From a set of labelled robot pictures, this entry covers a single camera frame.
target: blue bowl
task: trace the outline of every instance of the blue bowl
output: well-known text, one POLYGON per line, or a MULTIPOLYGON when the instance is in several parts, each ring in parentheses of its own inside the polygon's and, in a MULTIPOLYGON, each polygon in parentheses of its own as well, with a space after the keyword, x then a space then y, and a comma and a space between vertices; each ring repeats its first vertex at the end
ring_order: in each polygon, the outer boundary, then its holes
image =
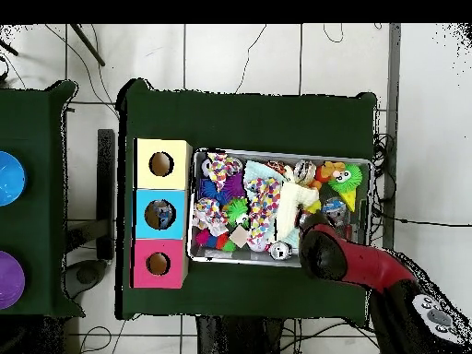
POLYGON ((17 158, 0 150, 0 207, 11 204, 23 193, 26 175, 17 158))

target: green table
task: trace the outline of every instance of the green table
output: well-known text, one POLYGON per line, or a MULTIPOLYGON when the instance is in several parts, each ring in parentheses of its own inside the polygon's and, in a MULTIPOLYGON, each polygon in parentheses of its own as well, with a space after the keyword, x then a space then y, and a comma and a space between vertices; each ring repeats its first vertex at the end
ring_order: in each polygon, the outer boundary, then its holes
POLYGON ((300 269, 192 262, 182 289, 130 289, 133 138, 372 159, 375 96, 262 96, 154 91, 143 79, 118 96, 116 315, 133 313, 344 317, 364 324, 365 290, 308 279, 300 269))
POLYGON ((0 250, 18 259, 26 277, 19 301, 0 315, 83 315, 63 294, 61 283, 66 237, 63 124, 76 88, 63 81, 45 91, 0 89, 0 149, 16 156, 27 173, 21 197, 0 207, 0 250))

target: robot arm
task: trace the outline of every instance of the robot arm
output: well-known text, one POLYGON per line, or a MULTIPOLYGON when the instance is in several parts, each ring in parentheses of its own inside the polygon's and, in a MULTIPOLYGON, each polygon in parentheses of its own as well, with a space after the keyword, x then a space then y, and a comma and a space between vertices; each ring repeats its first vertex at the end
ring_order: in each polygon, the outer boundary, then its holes
POLYGON ((300 217, 299 257, 308 275, 372 290, 369 305, 381 354, 468 354, 466 333, 459 333, 398 259, 339 238, 319 212, 300 217))

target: pink box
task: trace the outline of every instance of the pink box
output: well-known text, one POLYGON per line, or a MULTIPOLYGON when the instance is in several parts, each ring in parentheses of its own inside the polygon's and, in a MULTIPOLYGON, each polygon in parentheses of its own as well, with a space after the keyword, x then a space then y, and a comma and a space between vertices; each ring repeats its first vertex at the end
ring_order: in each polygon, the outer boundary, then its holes
POLYGON ((185 238, 136 239, 135 246, 131 249, 135 254, 134 284, 131 288, 181 288, 188 270, 185 243, 185 238), (155 253, 165 254, 169 259, 167 272, 163 275, 152 274, 148 270, 148 258, 155 253))

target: yellow box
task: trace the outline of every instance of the yellow box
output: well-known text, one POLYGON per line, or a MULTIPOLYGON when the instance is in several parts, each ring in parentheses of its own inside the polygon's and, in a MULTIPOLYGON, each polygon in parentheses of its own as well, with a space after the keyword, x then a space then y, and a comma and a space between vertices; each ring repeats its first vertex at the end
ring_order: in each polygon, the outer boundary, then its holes
POLYGON ((137 188, 156 190, 187 189, 192 148, 185 140, 138 138, 136 149, 137 188), (171 162, 171 170, 167 174, 164 174, 164 160, 171 162))

